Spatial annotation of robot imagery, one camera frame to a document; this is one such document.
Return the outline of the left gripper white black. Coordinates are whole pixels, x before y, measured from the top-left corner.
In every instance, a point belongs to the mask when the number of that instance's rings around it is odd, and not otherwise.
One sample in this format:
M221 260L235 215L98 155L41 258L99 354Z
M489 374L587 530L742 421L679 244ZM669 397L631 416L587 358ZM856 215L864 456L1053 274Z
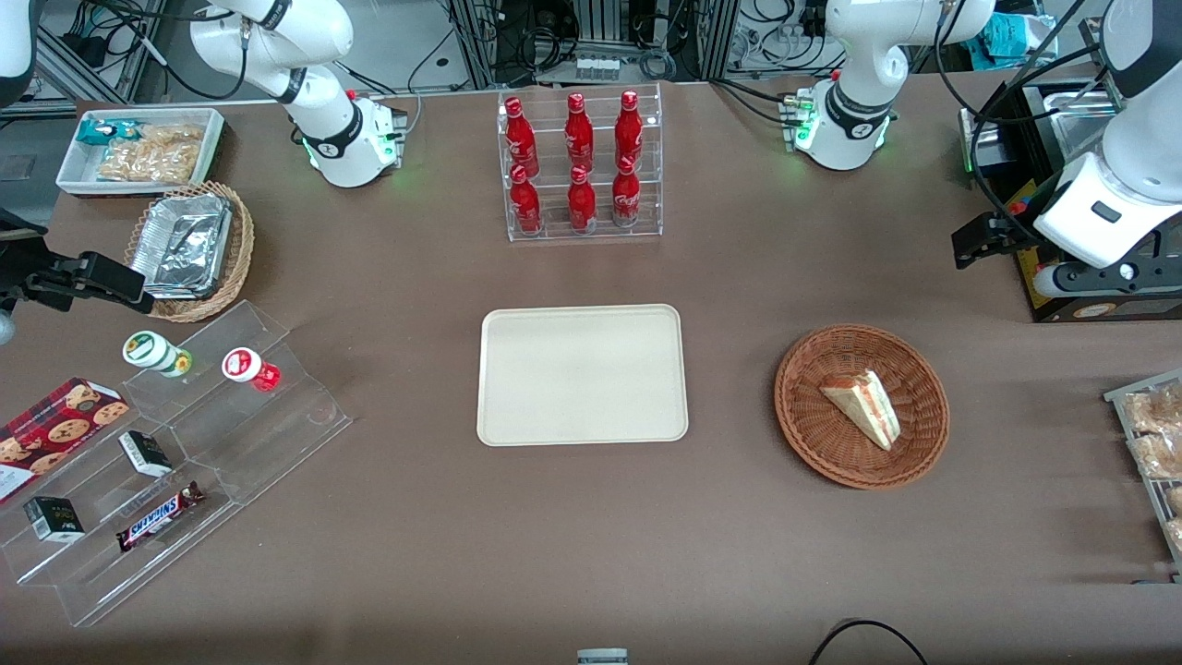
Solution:
M1065 260L1040 270L1040 295L1160 295L1178 292L1178 256L1165 249L1164 224L1178 216L1177 200L1145 197L1115 176L1097 152L1064 169L1034 228L1009 213L987 211L982 227L952 235L957 270L978 260L1012 254L1043 239Z

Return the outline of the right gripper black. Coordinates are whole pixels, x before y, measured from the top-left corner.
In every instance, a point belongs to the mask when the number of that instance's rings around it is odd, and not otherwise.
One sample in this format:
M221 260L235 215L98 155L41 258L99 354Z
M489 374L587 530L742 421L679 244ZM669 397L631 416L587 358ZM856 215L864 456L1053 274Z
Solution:
M151 314L152 298L139 270L104 254L83 252L77 260L48 262L46 228L1 210L1 308L13 311L24 299L35 304L72 304L98 298L139 314Z

